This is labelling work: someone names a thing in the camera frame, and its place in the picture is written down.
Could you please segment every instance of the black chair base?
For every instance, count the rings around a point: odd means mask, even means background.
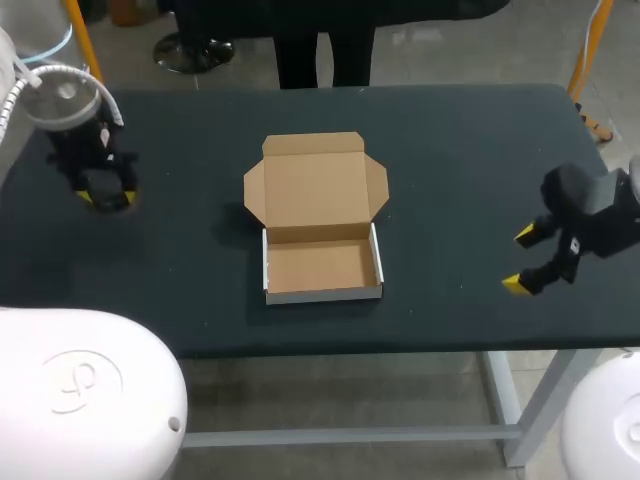
[[[209,40],[199,48],[186,49],[178,32],[161,39],[153,49],[153,60],[170,72],[193,75],[229,63],[234,49],[231,42]]]

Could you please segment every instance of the person's leg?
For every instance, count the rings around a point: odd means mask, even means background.
[[[174,1],[175,0],[157,0],[158,12],[159,13],[173,12]]]
[[[333,50],[333,86],[368,86],[371,78],[374,26],[329,32]]]
[[[318,88],[316,46],[318,35],[273,37],[280,88]]]

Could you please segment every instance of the robot logo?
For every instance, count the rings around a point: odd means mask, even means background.
[[[51,411],[70,414],[112,405],[122,394],[122,374],[108,357],[88,350],[59,353],[43,364]]]

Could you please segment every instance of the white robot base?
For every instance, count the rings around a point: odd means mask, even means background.
[[[640,353],[609,360],[578,384],[560,440],[571,480],[640,478]]]
[[[86,310],[0,309],[0,478],[160,480],[187,392],[151,332]]]

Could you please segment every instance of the table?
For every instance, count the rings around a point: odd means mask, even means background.
[[[544,212],[545,172],[604,167],[560,87],[443,86],[287,92],[122,92],[123,150],[140,154],[139,204],[87,210],[36,134],[0,195],[0,304],[105,310],[179,358],[485,351],[502,425],[190,434],[186,447],[506,439],[524,465],[599,349],[640,343],[640,250],[585,258],[576,285],[511,296],[501,279],[549,258],[513,236]],[[269,134],[358,131],[388,169],[376,219],[381,301],[269,306],[261,226],[242,176]],[[560,349],[520,416],[503,350]]]

